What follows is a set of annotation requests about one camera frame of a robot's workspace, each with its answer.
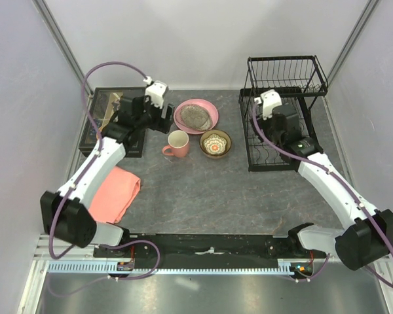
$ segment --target patterned bowl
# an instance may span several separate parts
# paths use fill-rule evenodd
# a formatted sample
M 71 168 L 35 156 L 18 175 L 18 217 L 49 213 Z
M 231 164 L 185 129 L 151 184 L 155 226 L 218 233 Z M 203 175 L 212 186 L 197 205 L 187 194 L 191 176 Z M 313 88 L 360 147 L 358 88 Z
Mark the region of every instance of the patterned bowl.
M 199 146 L 205 156 L 220 159 L 230 151 L 231 138 L 224 131 L 210 130 L 202 134 Z

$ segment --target mug handle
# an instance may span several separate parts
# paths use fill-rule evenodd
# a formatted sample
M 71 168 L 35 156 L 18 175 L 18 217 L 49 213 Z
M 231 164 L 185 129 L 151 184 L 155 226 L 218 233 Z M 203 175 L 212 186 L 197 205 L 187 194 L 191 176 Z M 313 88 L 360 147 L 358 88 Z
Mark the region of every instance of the mug handle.
M 170 145 L 163 147 L 162 154 L 166 156 L 173 156 L 173 152 L 167 152 L 168 149 L 172 149 Z

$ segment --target reflective metal surface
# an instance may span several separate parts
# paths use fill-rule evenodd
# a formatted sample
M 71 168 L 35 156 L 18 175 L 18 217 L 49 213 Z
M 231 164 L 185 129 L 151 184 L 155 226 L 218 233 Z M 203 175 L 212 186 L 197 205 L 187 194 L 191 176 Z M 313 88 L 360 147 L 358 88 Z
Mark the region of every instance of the reflective metal surface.
M 68 293 L 102 274 L 48 274 L 56 293 Z M 263 275 L 155 275 L 105 280 L 67 298 L 43 289 L 46 314 L 388 313 L 381 290 L 365 271 L 330 264 L 311 283 Z

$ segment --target mug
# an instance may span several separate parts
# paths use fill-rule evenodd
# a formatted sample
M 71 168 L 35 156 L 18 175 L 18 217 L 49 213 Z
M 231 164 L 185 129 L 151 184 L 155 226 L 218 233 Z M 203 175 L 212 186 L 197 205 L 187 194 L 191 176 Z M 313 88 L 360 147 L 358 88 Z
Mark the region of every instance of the mug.
M 162 149 L 163 155 L 183 158 L 189 152 L 189 136 L 184 131 L 173 131 L 169 134 L 168 143 L 169 145 Z

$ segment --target folded orange towel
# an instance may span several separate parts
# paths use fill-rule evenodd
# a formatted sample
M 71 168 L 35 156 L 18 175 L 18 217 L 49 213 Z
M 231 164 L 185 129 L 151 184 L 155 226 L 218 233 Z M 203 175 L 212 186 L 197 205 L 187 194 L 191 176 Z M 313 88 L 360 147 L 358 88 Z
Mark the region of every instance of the folded orange towel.
M 94 196 L 89 213 L 99 222 L 120 222 L 139 191 L 139 177 L 114 167 Z

